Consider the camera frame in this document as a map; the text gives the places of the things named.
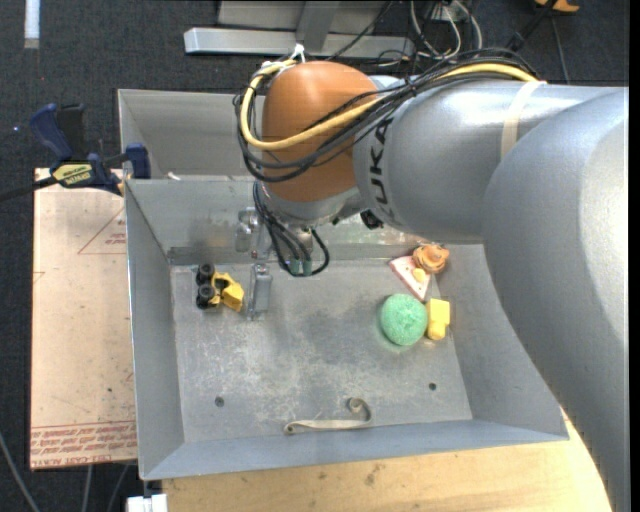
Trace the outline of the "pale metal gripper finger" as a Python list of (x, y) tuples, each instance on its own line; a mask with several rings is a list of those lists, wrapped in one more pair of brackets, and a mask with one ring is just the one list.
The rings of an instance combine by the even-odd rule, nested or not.
[(238, 222), (234, 232), (234, 244), (237, 252), (248, 253), (251, 251), (259, 226), (260, 220), (255, 207), (244, 208), (238, 213)]
[(247, 306), (249, 319), (256, 319), (269, 311), (272, 282), (268, 265), (255, 263), (252, 266)]

